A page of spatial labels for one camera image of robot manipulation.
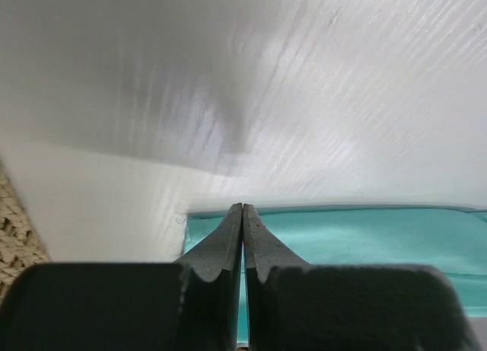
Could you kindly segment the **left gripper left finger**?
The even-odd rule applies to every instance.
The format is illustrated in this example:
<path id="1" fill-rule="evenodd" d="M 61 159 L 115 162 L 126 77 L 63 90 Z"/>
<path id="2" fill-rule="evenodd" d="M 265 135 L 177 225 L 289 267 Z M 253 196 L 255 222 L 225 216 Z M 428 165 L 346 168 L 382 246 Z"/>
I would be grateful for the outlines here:
<path id="1" fill-rule="evenodd" d="M 3 350 L 233 350 L 243 207 L 172 263 L 45 263 L 1 306 Z"/>

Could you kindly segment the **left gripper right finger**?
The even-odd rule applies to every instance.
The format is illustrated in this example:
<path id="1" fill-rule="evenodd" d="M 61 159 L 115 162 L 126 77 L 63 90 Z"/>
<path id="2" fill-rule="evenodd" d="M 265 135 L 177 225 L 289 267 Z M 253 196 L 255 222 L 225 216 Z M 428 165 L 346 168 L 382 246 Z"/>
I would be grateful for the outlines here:
<path id="1" fill-rule="evenodd" d="M 243 207 L 251 350 L 478 350 L 453 286 L 432 266 L 313 265 Z"/>

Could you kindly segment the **teal t shirt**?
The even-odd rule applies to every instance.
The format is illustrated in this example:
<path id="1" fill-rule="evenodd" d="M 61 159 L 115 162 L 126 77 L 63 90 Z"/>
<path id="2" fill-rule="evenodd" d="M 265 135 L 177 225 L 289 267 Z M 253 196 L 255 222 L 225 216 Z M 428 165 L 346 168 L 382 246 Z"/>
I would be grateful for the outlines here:
<path id="1" fill-rule="evenodd" d="M 313 265 L 432 266 L 453 286 L 469 319 L 486 316 L 486 214 L 452 209 L 355 209 L 260 215 L 263 224 Z M 185 254 L 224 216 L 190 219 Z M 239 307 L 246 311 L 246 295 Z"/>

